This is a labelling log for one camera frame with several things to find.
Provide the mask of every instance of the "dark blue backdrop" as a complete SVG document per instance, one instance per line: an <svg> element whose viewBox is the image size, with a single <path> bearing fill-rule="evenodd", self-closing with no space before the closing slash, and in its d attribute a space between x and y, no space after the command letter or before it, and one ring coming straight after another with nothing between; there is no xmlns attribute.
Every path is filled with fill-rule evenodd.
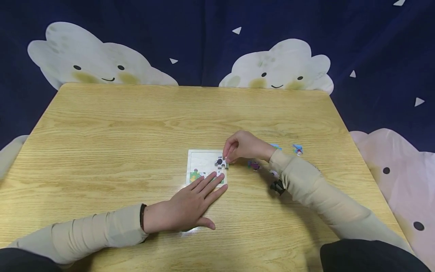
<svg viewBox="0 0 435 272"><path fill-rule="evenodd" d="M331 60L331 98L349 130L390 128L435 152L432 0L75 0L2 3L0 148L28 134L56 93L29 58L56 21L123 44L180 85L218 86L242 55L297 38ZM240 35L232 30L242 26ZM177 59L172 65L168 58ZM355 70L357 77L349 77ZM425 103L414 107L416 97Z"/></svg>

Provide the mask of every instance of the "long sleeve shirt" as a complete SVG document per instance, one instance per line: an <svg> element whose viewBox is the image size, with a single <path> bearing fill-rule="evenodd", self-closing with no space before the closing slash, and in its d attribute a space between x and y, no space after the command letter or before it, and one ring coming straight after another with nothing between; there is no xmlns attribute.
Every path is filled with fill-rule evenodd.
<svg viewBox="0 0 435 272"><path fill-rule="evenodd" d="M300 157L276 150L270 159L293 200L316 211L340 238L379 240L411 252L408 244L374 213L331 186L321 172ZM114 212L52 224L12 242L20 248L68 265L105 247L141 243L147 237L140 224L141 204Z"/></svg>

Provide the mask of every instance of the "black sleeve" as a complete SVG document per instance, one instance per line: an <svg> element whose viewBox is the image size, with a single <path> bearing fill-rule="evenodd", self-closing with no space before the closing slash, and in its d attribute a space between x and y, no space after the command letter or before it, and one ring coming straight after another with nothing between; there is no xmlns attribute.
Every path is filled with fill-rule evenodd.
<svg viewBox="0 0 435 272"><path fill-rule="evenodd" d="M62 272L51 259L18 248L0 249L0 272Z"/></svg>
<svg viewBox="0 0 435 272"><path fill-rule="evenodd" d="M344 239L320 248L324 272L430 272L417 257L381 242Z"/></svg>

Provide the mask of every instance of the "left hand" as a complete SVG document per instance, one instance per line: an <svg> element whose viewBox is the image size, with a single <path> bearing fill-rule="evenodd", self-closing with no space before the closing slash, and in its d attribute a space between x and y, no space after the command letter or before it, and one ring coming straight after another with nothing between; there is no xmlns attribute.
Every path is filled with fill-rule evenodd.
<svg viewBox="0 0 435 272"><path fill-rule="evenodd" d="M169 201L162 201L145 207L144 231L148 234L162 231L181 231L198 226L216 229L213 221L202 217L208 207L228 188L225 184L217 191L213 190L224 179L216 172L206 178L200 177L176 193Z"/></svg>

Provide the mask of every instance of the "black bracelet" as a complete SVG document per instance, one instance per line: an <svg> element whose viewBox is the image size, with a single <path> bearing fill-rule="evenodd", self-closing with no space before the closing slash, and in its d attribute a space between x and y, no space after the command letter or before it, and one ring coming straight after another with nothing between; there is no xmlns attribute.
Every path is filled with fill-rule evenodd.
<svg viewBox="0 0 435 272"><path fill-rule="evenodd" d="M145 211L145 207L146 207L146 205L145 204L143 204L142 203L142 206L141 206L141 213L140 213L140 217L139 217L139 220L140 220L140 222L141 222L141 229L143 230L144 229L144 211Z"/></svg>

